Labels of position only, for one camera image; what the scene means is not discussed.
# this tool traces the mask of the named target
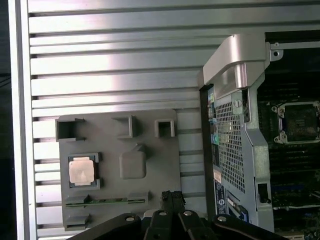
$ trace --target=metal screw head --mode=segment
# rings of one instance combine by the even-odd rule
[[[218,217],[218,221],[219,221],[219,222],[226,222],[227,219],[226,219],[225,216],[219,216],[219,217]]]
[[[183,215],[185,215],[185,216],[191,216],[191,215],[192,215],[192,212],[190,212],[190,211],[185,211],[185,212],[183,213]]]
[[[240,99],[236,99],[236,100],[233,101],[233,105],[236,108],[240,108],[242,106],[242,101]]]
[[[128,216],[125,220],[128,221],[128,222],[132,222],[132,221],[135,220],[135,218],[132,217],[132,216]]]

